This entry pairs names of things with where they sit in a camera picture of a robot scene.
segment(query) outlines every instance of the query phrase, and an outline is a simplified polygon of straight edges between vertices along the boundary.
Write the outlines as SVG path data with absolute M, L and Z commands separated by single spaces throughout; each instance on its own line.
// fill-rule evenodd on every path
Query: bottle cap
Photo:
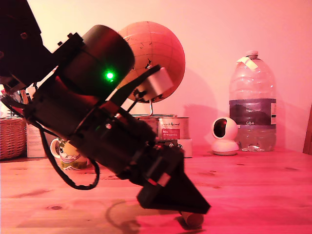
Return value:
M 250 55 L 258 55 L 258 51 L 257 50 L 249 50 L 246 52 L 246 57 L 250 56 Z

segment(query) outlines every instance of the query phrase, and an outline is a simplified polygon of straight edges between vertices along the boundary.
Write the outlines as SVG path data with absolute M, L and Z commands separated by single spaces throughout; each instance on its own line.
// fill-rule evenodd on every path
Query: globe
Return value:
M 129 24 L 118 33 L 130 45 L 135 55 L 135 65 L 117 88 L 159 64 L 166 68 L 174 85 L 154 98 L 153 102 L 170 96 L 180 85 L 185 72 L 185 55 L 179 39 L 165 26 L 149 21 Z

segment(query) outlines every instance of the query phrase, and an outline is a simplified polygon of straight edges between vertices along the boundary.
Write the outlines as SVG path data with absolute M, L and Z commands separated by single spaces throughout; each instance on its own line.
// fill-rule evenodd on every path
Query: wicker basket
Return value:
M 26 151 L 26 122 L 22 118 L 0 118 L 0 160 Z

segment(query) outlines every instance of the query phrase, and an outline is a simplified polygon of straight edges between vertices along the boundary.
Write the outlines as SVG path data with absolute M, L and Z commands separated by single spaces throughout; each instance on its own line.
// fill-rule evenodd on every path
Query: bottle label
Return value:
M 258 98 L 230 101 L 230 118 L 240 128 L 275 129 L 276 99 Z

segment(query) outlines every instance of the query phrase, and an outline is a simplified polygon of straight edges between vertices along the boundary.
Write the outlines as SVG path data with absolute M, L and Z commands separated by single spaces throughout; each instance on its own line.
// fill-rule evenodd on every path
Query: tin can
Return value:
M 167 139 L 190 139 L 189 117 L 158 118 L 158 137 Z
M 157 117 L 140 117 L 137 119 L 146 122 L 148 125 L 151 126 L 153 132 L 158 134 L 158 118 Z

